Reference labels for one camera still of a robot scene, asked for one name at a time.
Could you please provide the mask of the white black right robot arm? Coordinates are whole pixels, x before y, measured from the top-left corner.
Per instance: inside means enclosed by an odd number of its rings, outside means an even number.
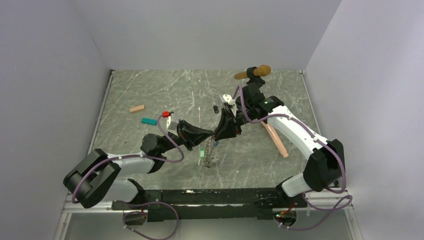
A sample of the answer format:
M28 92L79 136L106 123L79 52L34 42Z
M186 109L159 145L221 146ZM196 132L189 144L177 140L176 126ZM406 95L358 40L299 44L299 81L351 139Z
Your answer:
M260 85L239 85L233 95L220 97L224 104L221 118L214 130L213 139L235 138L242 133L245 124L267 123L288 138L307 160L302 173L291 176L276 186L276 203L288 208L297 195L320 192L342 179L341 189L346 188L344 147L337 140L328 140L297 118L276 96L265 97Z

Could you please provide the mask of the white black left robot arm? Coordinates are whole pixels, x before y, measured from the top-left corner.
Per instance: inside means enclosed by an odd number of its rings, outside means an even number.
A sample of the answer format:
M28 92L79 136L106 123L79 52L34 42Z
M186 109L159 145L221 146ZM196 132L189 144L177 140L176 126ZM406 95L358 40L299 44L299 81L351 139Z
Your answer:
M101 201L123 201L131 210L139 209L145 198L144 188L134 179L121 177L136 173L157 172L168 159L164 153L181 146L189 151L213 135L212 130L193 126L180 120L177 133L164 132L162 136L149 133L142 139L139 153L108 154L100 148L92 150L63 179L63 185L72 193L71 201L91 208Z

